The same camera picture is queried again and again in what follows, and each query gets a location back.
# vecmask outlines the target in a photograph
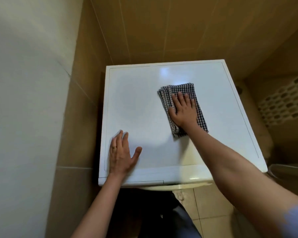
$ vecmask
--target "cleaning rag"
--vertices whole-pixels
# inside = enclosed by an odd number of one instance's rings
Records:
[[[183,95],[188,94],[190,100],[194,99],[195,106],[196,106],[196,111],[197,111],[197,114],[198,114],[198,118],[197,118],[198,125],[201,128],[203,128],[206,132],[208,132],[207,124],[204,120],[204,117],[203,117],[200,105],[198,103],[198,100],[196,99],[194,84],[193,83],[186,83],[186,84],[181,84],[181,85],[168,85],[168,86],[161,87],[158,90],[158,95],[161,99],[163,108],[165,109],[165,111],[167,113],[173,137],[179,138],[179,137],[187,135],[187,133],[182,128],[177,126],[172,121],[172,119],[171,119],[171,117],[168,113],[168,108],[169,107],[172,107],[176,110],[176,107],[173,103],[171,95],[175,94],[177,96],[178,92],[182,92]]]

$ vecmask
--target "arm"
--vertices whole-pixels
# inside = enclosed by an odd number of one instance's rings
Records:
[[[137,147],[131,158],[128,133],[123,136],[121,130],[112,139],[110,147],[109,175],[91,207],[74,231],[72,238],[105,238],[115,202],[127,173],[136,165],[141,147]]]
[[[223,195],[267,236],[280,236],[284,215],[298,206],[298,196],[264,175],[243,156],[197,125],[194,100],[179,92],[169,108],[172,120],[188,134]]]

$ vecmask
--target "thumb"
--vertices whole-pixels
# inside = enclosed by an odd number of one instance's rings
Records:
[[[173,121],[177,118],[177,115],[175,114],[175,110],[174,110],[174,108],[169,107],[169,108],[168,108],[168,113],[169,113],[169,115],[170,115],[170,117],[171,117],[171,119],[172,119]]]
[[[135,150],[135,153],[133,154],[133,157],[131,158],[132,166],[135,166],[138,162],[139,155],[142,152],[142,147],[137,147]]]

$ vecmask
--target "finger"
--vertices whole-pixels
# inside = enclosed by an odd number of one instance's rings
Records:
[[[175,107],[179,110],[181,108],[181,104],[175,94],[172,94],[172,100],[173,100]]]
[[[113,148],[113,147],[116,147],[116,146],[117,146],[116,137],[113,137],[112,140],[111,140],[110,148],[109,148],[109,153],[110,154],[113,154],[113,152],[116,150],[116,148]]]
[[[139,159],[139,155],[142,152],[142,147],[137,147],[135,150],[135,153],[133,154],[133,157],[131,158],[131,166],[134,167]]]
[[[171,119],[174,121],[174,119],[177,117],[177,115],[175,114],[175,110],[174,110],[174,108],[169,107],[169,108],[168,108],[168,113],[169,113]]]
[[[125,133],[125,135],[123,137],[122,144],[123,144],[123,147],[124,148],[128,148],[129,147],[129,143],[128,143],[128,132]]]
[[[190,98],[189,98],[189,95],[188,94],[185,94],[184,95],[184,100],[185,100],[187,106],[190,107],[191,106],[191,103],[190,103]]]
[[[179,99],[179,101],[180,101],[180,103],[181,103],[182,106],[186,106],[187,105],[186,102],[184,101],[184,98],[183,98],[183,95],[182,95],[181,92],[178,92],[178,99]]]
[[[194,99],[191,99],[191,106],[192,106],[192,108],[196,109]]]
[[[123,144],[121,138],[123,137],[123,131],[120,130],[119,133],[116,136],[116,144],[117,144],[117,149],[122,149]]]

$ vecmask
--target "white appliance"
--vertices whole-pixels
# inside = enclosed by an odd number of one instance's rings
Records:
[[[131,155],[142,146],[138,164],[123,186],[159,186],[211,181],[188,136],[174,140],[157,94],[160,87],[194,83],[209,134],[251,161],[267,166],[224,60],[107,66],[99,161],[99,185],[109,169],[112,137],[129,133]]]

